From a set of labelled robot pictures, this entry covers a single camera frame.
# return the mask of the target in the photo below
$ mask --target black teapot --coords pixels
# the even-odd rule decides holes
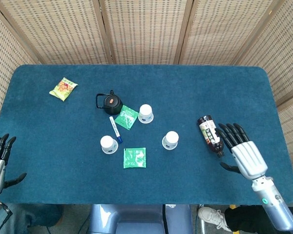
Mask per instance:
[[[98,96],[106,96],[104,99],[103,106],[98,105]],[[111,90],[109,94],[97,94],[96,95],[96,105],[99,109],[104,109],[109,115],[117,115],[121,112],[123,103],[122,100],[114,94]]]

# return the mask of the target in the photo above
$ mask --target bottle label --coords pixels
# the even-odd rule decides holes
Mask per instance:
[[[220,142],[220,138],[216,135],[215,128],[216,126],[213,120],[209,120],[200,124],[200,129],[203,133],[203,136],[207,144],[209,143],[215,144]]]

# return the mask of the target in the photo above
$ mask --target teapot handle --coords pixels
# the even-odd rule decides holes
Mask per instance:
[[[96,106],[97,106],[97,108],[99,108],[99,109],[107,109],[108,107],[104,107],[104,106],[99,106],[98,105],[98,96],[109,96],[110,94],[97,94],[96,95]]]

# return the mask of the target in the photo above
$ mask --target blue marker cap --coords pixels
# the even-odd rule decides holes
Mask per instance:
[[[123,140],[121,139],[120,136],[117,137],[117,140],[118,140],[118,143],[120,143],[120,144],[123,142]]]

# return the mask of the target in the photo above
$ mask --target black pants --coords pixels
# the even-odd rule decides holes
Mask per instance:
[[[258,234],[289,234],[277,231],[270,222],[262,206],[240,206],[226,209],[225,219],[233,231],[245,231]]]

